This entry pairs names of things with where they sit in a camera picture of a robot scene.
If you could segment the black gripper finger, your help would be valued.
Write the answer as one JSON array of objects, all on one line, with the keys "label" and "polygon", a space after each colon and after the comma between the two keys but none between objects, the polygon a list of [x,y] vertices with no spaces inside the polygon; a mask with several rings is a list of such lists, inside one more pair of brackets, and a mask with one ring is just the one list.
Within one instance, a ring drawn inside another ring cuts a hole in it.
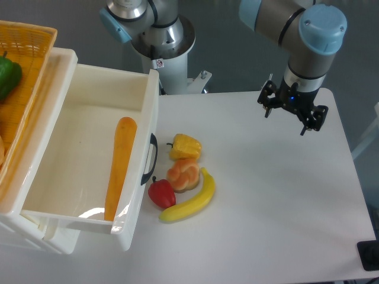
[{"label": "black gripper finger", "polygon": [[306,131],[320,131],[322,128],[329,108],[325,105],[314,106],[312,109],[297,111],[297,117],[303,123],[300,135]]},{"label": "black gripper finger", "polygon": [[268,118],[273,109],[281,108],[282,101],[277,96],[277,86],[272,80],[268,80],[263,85],[258,96],[258,104],[265,110],[265,118]]}]

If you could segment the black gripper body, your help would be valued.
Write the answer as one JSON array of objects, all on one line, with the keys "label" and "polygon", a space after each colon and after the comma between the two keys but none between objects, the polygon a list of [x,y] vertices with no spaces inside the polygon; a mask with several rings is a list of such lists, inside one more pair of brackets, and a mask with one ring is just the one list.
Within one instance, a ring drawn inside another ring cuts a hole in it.
[{"label": "black gripper body", "polygon": [[318,91],[316,89],[312,92],[300,92],[298,87],[292,87],[287,84],[285,79],[282,79],[275,94],[275,98],[278,100],[275,107],[296,115],[311,115]]}]

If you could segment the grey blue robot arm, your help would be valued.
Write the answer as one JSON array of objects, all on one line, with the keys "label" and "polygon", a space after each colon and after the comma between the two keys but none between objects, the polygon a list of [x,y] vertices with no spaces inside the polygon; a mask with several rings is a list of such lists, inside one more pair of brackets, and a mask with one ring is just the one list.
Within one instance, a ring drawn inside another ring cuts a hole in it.
[{"label": "grey blue robot arm", "polygon": [[[195,43],[194,27],[179,14],[177,1],[107,1],[99,16],[114,39],[132,44],[146,69],[163,69]],[[319,131],[328,108],[314,99],[343,43],[343,12],[317,2],[242,1],[239,18],[290,55],[281,84],[266,81],[258,103],[267,114],[277,108],[294,114],[303,131]]]}]

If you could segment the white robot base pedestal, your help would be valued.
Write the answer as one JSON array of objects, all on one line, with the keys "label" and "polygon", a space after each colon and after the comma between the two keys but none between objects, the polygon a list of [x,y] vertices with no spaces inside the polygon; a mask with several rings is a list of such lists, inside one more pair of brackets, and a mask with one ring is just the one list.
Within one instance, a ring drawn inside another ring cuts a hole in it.
[{"label": "white robot base pedestal", "polygon": [[202,70],[197,77],[188,77],[188,54],[195,45],[195,30],[187,18],[180,15],[168,27],[150,27],[132,39],[131,45],[139,54],[145,73],[151,69],[159,72],[162,94],[206,92],[211,72]]}]

